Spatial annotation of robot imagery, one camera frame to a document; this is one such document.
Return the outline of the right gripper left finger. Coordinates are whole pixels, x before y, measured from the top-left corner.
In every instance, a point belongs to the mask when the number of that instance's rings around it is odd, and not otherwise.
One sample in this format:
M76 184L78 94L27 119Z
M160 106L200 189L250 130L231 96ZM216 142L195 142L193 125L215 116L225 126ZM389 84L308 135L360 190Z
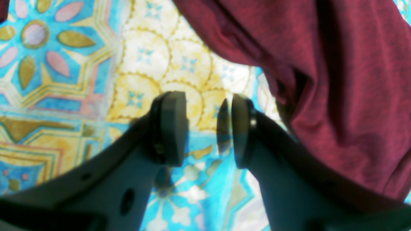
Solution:
M137 231L158 172L180 167L188 135L186 94L156 97L116 142L79 167L1 197L2 231Z

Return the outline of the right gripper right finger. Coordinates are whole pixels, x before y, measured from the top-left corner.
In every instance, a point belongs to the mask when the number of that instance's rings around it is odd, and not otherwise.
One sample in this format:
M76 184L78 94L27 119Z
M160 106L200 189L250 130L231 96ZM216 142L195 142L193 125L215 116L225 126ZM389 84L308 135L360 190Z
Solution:
M239 94L235 161L258 181L273 231L409 231L410 206L373 193L317 161Z

